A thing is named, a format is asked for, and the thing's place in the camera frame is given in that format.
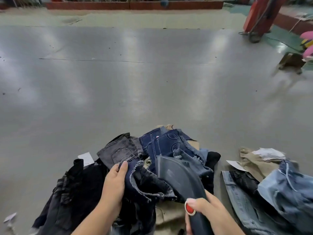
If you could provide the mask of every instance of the hand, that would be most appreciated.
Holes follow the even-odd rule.
[[[125,190],[125,176],[128,163],[124,161],[118,170],[119,164],[115,164],[106,175],[99,206],[108,210],[112,215],[112,222],[119,215],[122,208],[122,198]]]
[[[202,213],[210,221],[214,235],[245,235],[221,201],[208,191],[205,191],[205,193],[209,202],[204,198],[199,198],[187,199],[187,203],[195,211]],[[189,215],[187,213],[185,220],[187,235],[193,235]]]

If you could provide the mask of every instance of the steam iron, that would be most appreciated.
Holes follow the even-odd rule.
[[[187,198],[205,198],[204,187],[200,178],[189,167],[189,162],[172,157],[156,156],[156,172],[175,191],[175,195],[186,201]],[[193,211],[185,202],[189,214],[193,235],[214,235],[210,222],[201,213]]]

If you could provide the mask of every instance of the gray floor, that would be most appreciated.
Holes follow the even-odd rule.
[[[225,160],[273,147],[313,175],[313,74],[232,30],[0,28],[0,214],[27,234],[77,155],[120,133],[182,128]]]

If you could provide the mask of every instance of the pile of clothes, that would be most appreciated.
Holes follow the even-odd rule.
[[[57,181],[40,216],[33,224],[40,235],[69,235],[98,204],[104,179],[116,163],[128,162],[121,212],[112,225],[119,235],[177,235],[185,227],[184,201],[156,175],[156,156],[188,162],[205,189],[213,193],[214,166],[221,155],[200,148],[199,142],[172,125],[158,126],[137,138],[124,133],[98,153],[95,163],[83,159]]]
[[[239,150],[242,168],[222,171],[247,234],[313,234],[313,177],[274,149]]]

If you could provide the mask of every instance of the pink object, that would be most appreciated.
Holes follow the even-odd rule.
[[[304,51],[303,57],[304,57],[304,58],[307,58],[307,57],[312,56],[312,55],[313,55],[313,45],[310,46],[310,47],[308,47],[308,48],[306,49],[306,51]]]
[[[313,39],[313,31],[304,32],[302,35],[300,35],[300,38],[310,40]]]

